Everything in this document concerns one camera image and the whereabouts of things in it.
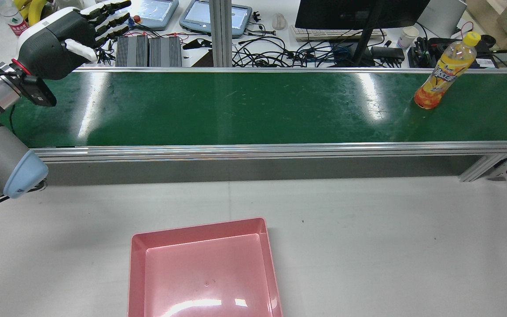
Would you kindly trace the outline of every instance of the keyboard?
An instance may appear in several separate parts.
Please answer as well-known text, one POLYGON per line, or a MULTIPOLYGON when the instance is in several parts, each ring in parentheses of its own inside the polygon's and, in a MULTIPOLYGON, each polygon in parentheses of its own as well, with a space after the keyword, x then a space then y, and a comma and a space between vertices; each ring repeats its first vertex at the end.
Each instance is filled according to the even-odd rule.
MULTIPOLYGON (((344 38, 358 40, 361 37, 361 30, 312 30, 295 28, 294 26, 290 26, 290 30, 297 42, 308 40, 343 40, 344 38)), ((382 38, 381 30, 373 30, 371 37, 382 38)))

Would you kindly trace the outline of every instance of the tablet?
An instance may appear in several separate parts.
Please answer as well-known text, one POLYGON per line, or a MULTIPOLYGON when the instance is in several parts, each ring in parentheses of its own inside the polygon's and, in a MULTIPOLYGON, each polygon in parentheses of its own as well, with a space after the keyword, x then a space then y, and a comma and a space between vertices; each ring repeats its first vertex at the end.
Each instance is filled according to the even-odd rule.
MULTIPOLYGON (((244 34, 246 24, 252 14, 252 8, 232 4, 232 38, 244 34)), ((193 32, 211 34, 211 13, 208 0, 191 0, 183 12, 179 24, 182 28, 193 32)))
POLYGON ((177 6, 178 0, 132 0, 131 6, 123 12, 130 12, 130 16, 138 15, 142 19, 140 24, 153 30, 163 30, 177 6))

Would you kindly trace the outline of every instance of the pink plastic bin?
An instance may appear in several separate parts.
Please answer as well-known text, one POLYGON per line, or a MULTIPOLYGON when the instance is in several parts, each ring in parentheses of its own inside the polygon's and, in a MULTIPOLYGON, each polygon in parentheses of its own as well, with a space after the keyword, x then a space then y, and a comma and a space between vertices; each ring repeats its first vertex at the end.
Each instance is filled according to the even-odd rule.
POLYGON ((129 317, 282 317, 265 219, 132 237, 129 317))

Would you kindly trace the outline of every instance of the green conveyor belt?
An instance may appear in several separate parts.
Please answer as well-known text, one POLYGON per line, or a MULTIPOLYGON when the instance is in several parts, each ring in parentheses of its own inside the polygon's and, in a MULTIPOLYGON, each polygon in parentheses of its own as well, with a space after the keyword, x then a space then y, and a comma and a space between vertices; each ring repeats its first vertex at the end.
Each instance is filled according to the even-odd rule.
POLYGON ((507 74, 465 74, 430 111, 411 102, 427 76, 78 72, 13 121, 32 148, 507 140, 507 74))

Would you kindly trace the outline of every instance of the monitor stand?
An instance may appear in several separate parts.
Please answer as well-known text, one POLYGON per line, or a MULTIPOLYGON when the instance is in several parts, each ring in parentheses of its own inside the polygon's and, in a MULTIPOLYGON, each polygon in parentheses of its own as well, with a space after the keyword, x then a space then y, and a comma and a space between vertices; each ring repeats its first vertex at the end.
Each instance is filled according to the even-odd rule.
POLYGON ((369 45, 369 40, 371 39, 371 35, 373 33, 373 29, 378 26, 378 19, 382 12, 382 7, 384 6, 386 0, 376 0, 375 5, 371 9, 369 13, 369 18, 367 19, 367 23, 365 25, 365 29, 361 33, 361 38, 357 44, 357 48, 353 54, 351 64, 353 67, 365 67, 365 63, 363 62, 365 52, 368 51, 367 46, 369 45))

